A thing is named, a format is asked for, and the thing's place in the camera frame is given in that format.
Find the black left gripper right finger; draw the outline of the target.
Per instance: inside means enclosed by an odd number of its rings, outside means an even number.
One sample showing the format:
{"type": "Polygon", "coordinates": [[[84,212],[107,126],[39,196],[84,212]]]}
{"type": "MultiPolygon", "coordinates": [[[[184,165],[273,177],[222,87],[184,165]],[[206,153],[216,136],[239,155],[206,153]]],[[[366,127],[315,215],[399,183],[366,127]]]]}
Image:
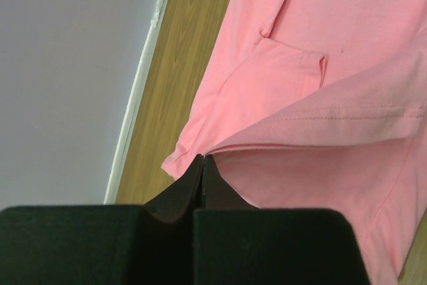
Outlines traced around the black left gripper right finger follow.
{"type": "Polygon", "coordinates": [[[203,162],[193,214],[195,284],[368,284],[350,223],[324,208],[262,210],[203,162]]]}

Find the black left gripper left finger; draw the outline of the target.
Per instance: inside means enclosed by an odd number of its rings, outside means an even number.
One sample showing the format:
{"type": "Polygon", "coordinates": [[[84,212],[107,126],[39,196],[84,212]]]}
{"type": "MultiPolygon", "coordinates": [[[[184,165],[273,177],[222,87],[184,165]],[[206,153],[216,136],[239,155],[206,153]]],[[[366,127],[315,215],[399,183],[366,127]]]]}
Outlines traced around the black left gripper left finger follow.
{"type": "Polygon", "coordinates": [[[203,157],[144,205],[1,212],[2,284],[191,284],[203,157]]]}

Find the pink t shirt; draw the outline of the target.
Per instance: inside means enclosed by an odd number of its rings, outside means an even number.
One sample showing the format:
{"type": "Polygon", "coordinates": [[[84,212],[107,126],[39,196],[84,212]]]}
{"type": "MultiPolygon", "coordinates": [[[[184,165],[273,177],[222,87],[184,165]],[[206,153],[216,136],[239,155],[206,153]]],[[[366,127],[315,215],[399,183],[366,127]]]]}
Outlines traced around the pink t shirt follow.
{"type": "Polygon", "coordinates": [[[230,0],[174,152],[259,208],[331,208],[373,284],[426,210],[426,0],[230,0]]]}

